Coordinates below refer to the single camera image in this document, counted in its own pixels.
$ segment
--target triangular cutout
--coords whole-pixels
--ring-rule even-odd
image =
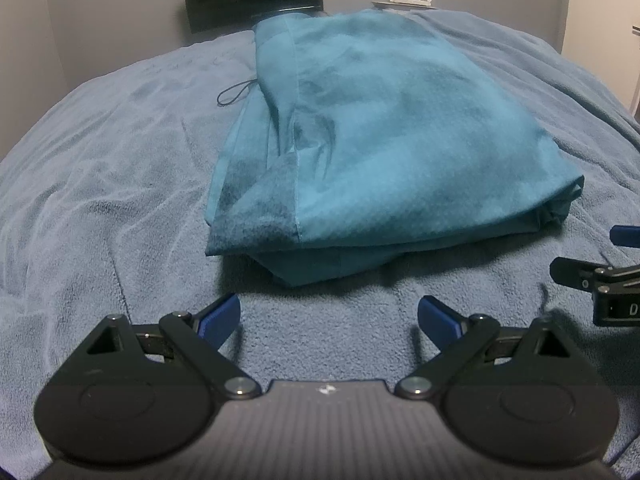
[[[122,344],[118,336],[118,331],[108,326],[98,336],[98,339],[91,345],[87,353],[91,355],[109,354],[111,352],[119,352],[120,350],[122,350]]]
[[[569,352],[566,351],[564,345],[551,332],[551,330],[545,330],[543,335],[542,344],[540,344],[540,350],[538,355],[548,355],[553,357],[569,357]]]

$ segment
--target turquoise fabric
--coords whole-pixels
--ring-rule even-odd
[[[549,134],[444,38],[365,10],[255,28],[258,84],[210,185],[207,254],[288,285],[534,232],[584,183]]]

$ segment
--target blue blanket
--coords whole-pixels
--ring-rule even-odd
[[[439,34],[378,10],[255,29],[259,86],[213,173],[207,254],[288,285],[563,221],[583,177]]]
[[[211,173],[243,106],[217,108],[216,95],[255,77],[254,34],[87,82],[0,162],[0,464],[22,480],[48,462],[31,419],[34,397],[102,316],[156,322],[234,290],[241,330],[223,351],[263,387],[271,378],[394,384],[436,353],[416,327],[423,294],[515,326],[549,312],[619,395],[607,461],[624,476],[640,469],[640,333],[596,329],[589,295],[548,276],[556,256],[638,261],[638,250],[613,247],[608,233],[640,223],[640,126],[602,83],[541,40],[460,12],[411,17],[526,107],[584,174],[562,228],[283,288],[248,257],[203,249]]]

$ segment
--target bed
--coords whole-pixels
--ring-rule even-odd
[[[65,97],[0,162],[0,464],[27,479],[49,462],[31,420],[47,378],[103,316],[156,322],[229,291],[241,327],[223,352],[271,378],[383,378],[436,355],[417,329],[433,294],[465,314],[526,326],[548,313],[615,389],[621,419],[606,455],[640,470],[640,332],[596,329],[590,298],[553,284],[556,256],[628,266],[614,224],[640,222],[640,126],[606,87],[544,41],[464,12],[408,14],[442,34],[525,105],[584,173],[562,227],[402,256],[348,278],[276,284],[245,256],[205,256],[204,206],[242,99],[223,89],[255,75],[251,31],[91,80]]]

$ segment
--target seam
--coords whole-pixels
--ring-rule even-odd
[[[302,240],[300,237],[300,222],[298,221],[298,173],[300,169],[300,154],[298,153],[298,147],[296,145],[296,134],[294,131],[294,126],[296,124],[296,118],[298,116],[298,101],[300,100],[300,73],[298,70],[298,56],[296,54],[296,42],[293,40],[293,34],[291,33],[291,29],[289,28],[289,20],[284,18],[284,24],[287,27],[287,32],[289,33],[289,39],[291,41],[291,46],[293,49],[293,63],[296,67],[296,100],[293,103],[293,111],[291,113],[291,126],[290,134],[291,140],[293,143],[293,150],[296,153],[296,173],[293,181],[293,219],[296,223],[296,235],[298,236],[298,243],[301,244]]]

